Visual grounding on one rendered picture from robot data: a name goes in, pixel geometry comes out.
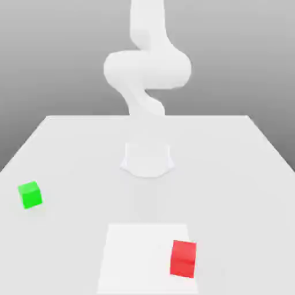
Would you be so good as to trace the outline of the small green cube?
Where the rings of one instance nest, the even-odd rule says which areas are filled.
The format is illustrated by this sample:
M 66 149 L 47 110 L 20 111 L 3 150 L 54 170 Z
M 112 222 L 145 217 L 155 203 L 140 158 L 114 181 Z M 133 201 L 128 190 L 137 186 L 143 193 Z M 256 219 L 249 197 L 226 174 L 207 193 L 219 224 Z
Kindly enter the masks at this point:
M 35 181 L 18 186 L 18 192 L 25 209 L 30 209 L 43 202 L 40 188 Z

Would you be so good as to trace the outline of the small red cube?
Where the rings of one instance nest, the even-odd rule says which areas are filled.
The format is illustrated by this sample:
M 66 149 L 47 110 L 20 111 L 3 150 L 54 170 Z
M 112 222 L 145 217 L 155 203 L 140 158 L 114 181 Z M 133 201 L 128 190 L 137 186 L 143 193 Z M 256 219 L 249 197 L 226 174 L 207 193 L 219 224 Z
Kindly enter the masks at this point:
M 193 278 L 197 243 L 174 240 L 171 251 L 170 274 Z

